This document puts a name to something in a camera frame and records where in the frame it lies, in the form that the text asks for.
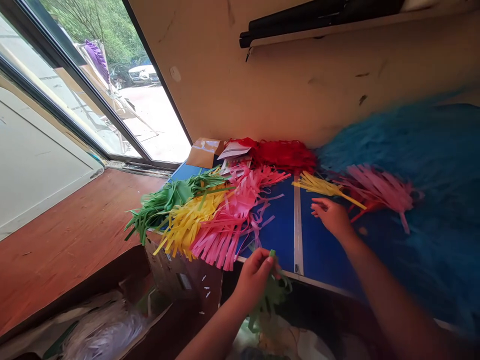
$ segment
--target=blue fur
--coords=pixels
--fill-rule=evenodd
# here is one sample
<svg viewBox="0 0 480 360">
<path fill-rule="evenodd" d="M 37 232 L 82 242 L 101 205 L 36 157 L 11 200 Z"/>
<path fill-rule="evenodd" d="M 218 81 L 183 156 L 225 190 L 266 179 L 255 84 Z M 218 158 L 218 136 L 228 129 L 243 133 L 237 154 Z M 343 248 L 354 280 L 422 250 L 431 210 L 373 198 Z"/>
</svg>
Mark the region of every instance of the blue fur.
<svg viewBox="0 0 480 360">
<path fill-rule="evenodd" d="M 478 332 L 480 107 L 419 103 L 374 114 L 316 153 L 324 169 L 377 165 L 424 192 L 406 214 L 411 235 L 397 244 L 414 249 L 416 256 L 379 256 L 398 278 L 402 271 L 413 272 L 402 283 L 434 314 L 453 307 L 454 321 L 470 334 Z"/>
</svg>

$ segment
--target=green paper fringe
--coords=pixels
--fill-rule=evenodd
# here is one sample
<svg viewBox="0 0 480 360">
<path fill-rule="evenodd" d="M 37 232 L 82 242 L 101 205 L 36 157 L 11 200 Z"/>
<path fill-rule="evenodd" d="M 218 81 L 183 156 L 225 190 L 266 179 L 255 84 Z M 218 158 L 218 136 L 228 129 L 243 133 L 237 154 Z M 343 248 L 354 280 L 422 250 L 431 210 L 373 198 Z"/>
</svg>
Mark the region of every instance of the green paper fringe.
<svg viewBox="0 0 480 360">
<path fill-rule="evenodd" d="M 271 257 L 275 257 L 275 250 L 270 250 Z M 262 329 L 260 326 L 255 326 L 255 323 L 260 318 L 260 313 L 269 313 L 270 317 L 275 316 L 275 305 L 283 303 L 287 295 L 292 292 L 292 283 L 282 272 L 279 273 L 280 279 L 277 280 L 272 274 L 266 281 L 265 293 L 260 302 L 250 312 L 250 320 L 248 321 L 248 328 L 253 334 L 259 333 Z"/>
<path fill-rule="evenodd" d="M 225 183 L 227 179 L 213 174 L 217 168 L 218 166 L 187 180 L 167 182 L 160 191 L 142 196 L 142 208 L 130 210 L 133 217 L 125 226 L 124 231 L 130 227 L 133 228 L 126 236 L 125 241 L 137 232 L 140 235 L 140 243 L 145 246 L 147 230 L 150 228 L 154 228 L 155 231 L 161 230 L 167 224 L 169 212 L 175 206 L 183 206 L 190 199 L 203 196 L 208 189 Z"/>
</svg>

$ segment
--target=glass door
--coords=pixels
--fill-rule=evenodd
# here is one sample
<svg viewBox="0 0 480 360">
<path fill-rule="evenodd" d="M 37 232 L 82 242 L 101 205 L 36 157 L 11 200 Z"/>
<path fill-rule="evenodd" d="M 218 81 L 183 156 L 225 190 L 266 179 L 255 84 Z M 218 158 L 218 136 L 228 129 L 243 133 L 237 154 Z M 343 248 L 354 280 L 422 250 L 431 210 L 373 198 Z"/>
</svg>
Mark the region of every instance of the glass door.
<svg viewBox="0 0 480 360">
<path fill-rule="evenodd" d="M 187 158 L 191 140 L 122 0 L 4 0 L 0 11 L 0 56 L 110 159 L 175 169 Z"/>
</svg>

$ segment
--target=hand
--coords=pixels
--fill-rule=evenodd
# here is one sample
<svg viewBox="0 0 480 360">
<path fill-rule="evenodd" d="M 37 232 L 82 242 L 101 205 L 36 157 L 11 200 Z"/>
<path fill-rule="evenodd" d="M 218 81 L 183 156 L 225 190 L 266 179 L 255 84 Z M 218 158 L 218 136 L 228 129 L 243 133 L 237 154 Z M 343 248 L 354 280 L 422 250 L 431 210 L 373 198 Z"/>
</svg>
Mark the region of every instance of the hand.
<svg viewBox="0 0 480 360">
<path fill-rule="evenodd" d="M 269 256 L 270 251 L 264 248 L 256 249 L 243 264 L 240 277 L 231 296 L 236 304 L 247 316 L 258 304 L 262 298 L 267 279 L 272 271 L 274 276 L 279 279 L 280 266 L 277 264 L 277 258 Z"/>
<path fill-rule="evenodd" d="M 313 198 L 312 201 L 314 201 L 311 205 L 312 215 L 320 218 L 323 225 L 337 240 L 342 241 L 357 236 L 347 211 L 342 205 L 325 197 Z"/>
</svg>

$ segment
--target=tree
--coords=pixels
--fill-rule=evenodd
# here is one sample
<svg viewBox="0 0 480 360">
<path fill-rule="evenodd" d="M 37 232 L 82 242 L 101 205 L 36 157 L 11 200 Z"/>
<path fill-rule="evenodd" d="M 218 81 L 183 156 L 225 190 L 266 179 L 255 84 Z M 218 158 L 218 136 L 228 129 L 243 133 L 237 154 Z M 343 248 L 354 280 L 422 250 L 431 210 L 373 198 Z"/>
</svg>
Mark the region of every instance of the tree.
<svg viewBox="0 0 480 360">
<path fill-rule="evenodd" d="M 40 0 L 78 43 L 100 40 L 109 64 L 146 55 L 122 0 Z"/>
</svg>

